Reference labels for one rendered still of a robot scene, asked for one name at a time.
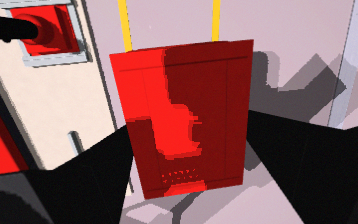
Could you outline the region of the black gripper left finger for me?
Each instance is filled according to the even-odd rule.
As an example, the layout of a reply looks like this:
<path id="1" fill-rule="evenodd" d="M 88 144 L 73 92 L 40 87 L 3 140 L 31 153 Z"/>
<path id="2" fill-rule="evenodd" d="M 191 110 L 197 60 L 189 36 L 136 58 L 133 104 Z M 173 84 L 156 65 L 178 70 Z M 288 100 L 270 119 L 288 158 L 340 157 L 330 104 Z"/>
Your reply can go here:
<path id="1" fill-rule="evenodd" d="M 0 174 L 0 224 L 119 224 L 133 157 L 124 125 L 53 170 Z"/>

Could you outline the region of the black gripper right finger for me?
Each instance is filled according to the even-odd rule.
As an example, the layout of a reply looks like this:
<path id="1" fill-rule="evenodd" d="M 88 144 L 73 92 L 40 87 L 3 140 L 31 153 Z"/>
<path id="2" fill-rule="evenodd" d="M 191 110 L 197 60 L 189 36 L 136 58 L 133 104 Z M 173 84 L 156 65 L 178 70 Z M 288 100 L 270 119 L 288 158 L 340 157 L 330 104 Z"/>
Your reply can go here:
<path id="1" fill-rule="evenodd" d="M 358 126 L 248 110 L 246 139 L 304 224 L 356 224 Z"/>

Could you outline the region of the yellow rectangular outline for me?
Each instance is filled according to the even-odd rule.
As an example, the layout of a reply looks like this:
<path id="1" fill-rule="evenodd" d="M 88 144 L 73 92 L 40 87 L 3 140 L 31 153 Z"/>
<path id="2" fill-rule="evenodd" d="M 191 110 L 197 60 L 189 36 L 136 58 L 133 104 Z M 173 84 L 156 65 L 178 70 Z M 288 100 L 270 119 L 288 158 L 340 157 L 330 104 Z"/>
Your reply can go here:
<path id="1" fill-rule="evenodd" d="M 126 0 L 118 0 L 125 52 L 132 50 Z M 213 0 L 212 41 L 219 37 L 220 0 Z"/>

